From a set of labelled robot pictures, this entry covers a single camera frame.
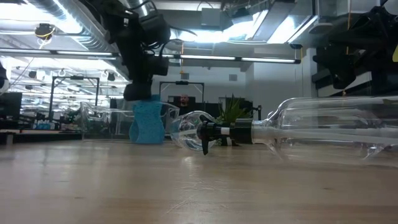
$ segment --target metal frame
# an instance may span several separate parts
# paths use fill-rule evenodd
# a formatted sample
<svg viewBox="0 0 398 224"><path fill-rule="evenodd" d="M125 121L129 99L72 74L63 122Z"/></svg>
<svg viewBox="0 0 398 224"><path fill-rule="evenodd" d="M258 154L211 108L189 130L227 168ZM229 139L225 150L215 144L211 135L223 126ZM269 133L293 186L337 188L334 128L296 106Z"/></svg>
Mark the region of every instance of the metal frame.
<svg viewBox="0 0 398 224"><path fill-rule="evenodd" d="M165 83L181 85L181 84L178 84L179 81L177 81L177 82L160 82L159 83L159 97L160 97L160 99L162 99L162 85L165 84ZM196 83L196 82L186 82L186 83L188 83L188 85L189 84L201 85L201 102L204 103L205 102L205 83Z"/></svg>
<svg viewBox="0 0 398 224"><path fill-rule="evenodd" d="M51 83L51 96L50 96L50 108L49 108L49 120L50 122L52 122L52 118L53 118L53 113L52 113L52 103L53 103L53 98L54 98L54 89L55 87L57 87L58 85L55 85L55 80L56 79L63 79L63 81L66 78L69 78L71 80L73 80L73 77L52 77L52 83ZM84 80L84 79L88 79L88 80L97 80L97 87L96 87L96 95L95 95L95 106L98 105L98 93L100 92L100 78L90 78L90 77L79 77L80 80Z"/></svg>

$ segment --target potted plant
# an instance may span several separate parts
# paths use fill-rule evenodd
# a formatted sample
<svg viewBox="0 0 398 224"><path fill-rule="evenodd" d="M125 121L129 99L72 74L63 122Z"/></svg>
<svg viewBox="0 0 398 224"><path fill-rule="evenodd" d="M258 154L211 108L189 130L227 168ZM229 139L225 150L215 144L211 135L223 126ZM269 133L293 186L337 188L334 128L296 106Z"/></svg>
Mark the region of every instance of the potted plant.
<svg viewBox="0 0 398 224"><path fill-rule="evenodd" d="M218 109L220 111L220 116L216 119L218 124L222 124L225 127L229 127L231 123L234 123L236 119L239 118L250 118L252 115L252 110L241 109L240 104L242 98L235 98L232 94L231 100L226 102L225 110L223 109L223 104L220 103ZM237 146L234 141L229 141L227 138L221 138L218 140L217 145L228 146L228 143L232 146Z"/></svg>

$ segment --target table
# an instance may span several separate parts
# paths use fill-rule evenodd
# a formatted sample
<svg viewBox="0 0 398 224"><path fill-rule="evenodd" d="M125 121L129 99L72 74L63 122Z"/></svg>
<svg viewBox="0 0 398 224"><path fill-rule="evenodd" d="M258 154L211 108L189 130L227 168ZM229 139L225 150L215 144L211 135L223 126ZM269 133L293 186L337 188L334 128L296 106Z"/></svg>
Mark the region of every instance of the table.
<svg viewBox="0 0 398 224"><path fill-rule="evenodd" d="M0 148L2 224L398 223L398 170L283 164L264 146Z"/></svg>

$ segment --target computer monitor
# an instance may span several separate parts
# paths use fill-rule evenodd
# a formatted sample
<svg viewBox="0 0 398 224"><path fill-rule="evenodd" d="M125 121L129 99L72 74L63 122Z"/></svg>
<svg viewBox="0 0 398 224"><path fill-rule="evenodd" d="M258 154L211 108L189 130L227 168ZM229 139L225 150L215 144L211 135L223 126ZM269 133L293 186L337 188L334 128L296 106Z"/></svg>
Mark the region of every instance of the computer monitor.
<svg viewBox="0 0 398 224"><path fill-rule="evenodd" d="M3 93L0 96L0 117L12 116L13 119L19 119L21 101L22 93Z"/></svg>

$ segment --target wooden table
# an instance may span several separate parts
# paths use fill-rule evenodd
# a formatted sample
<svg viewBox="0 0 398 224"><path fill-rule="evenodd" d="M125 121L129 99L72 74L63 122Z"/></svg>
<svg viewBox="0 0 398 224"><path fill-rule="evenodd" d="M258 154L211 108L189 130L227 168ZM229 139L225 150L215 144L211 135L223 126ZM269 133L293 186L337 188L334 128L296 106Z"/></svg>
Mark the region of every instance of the wooden table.
<svg viewBox="0 0 398 224"><path fill-rule="evenodd" d="M0 223L398 223L398 170L65 141L0 149Z"/></svg>

